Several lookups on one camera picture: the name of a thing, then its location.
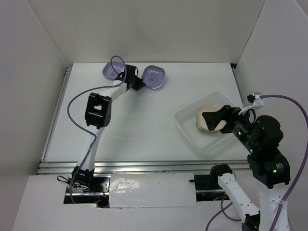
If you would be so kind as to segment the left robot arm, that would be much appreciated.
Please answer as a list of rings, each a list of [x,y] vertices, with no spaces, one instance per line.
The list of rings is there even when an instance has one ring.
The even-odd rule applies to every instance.
[[[75,126],[87,133],[83,143],[81,158],[77,162],[70,181],[72,188],[75,183],[84,192],[90,192],[95,186],[93,178],[95,170],[95,156],[99,139],[111,121],[112,103],[129,89],[140,90],[146,84],[138,77],[139,70],[133,65],[126,64],[124,71],[119,73],[110,86],[96,87],[75,96],[68,104],[67,115]],[[82,127],[70,115],[70,107],[79,96],[89,93],[85,122]]]

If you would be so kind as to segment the purple panda plate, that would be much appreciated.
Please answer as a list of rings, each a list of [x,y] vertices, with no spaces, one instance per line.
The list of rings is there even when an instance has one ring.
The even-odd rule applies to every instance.
[[[121,62],[112,61],[107,63],[102,70],[102,74],[109,80],[123,80],[125,65]]]
[[[163,68],[156,65],[149,65],[144,69],[141,79],[146,87],[158,89],[162,86],[165,76],[166,72]]]

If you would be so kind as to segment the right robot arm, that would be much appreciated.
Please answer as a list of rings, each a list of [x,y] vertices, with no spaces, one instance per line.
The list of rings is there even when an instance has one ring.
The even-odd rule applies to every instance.
[[[203,112],[202,116],[210,131],[225,121],[220,132],[232,133],[249,152],[247,161],[257,181],[260,206],[251,202],[227,164],[212,167],[209,182],[226,192],[241,216],[243,231],[287,231],[283,195],[289,189],[291,177],[289,162],[278,149],[283,138],[281,125],[269,115],[259,116],[251,123],[247,113],[225,105],[218,111]]]

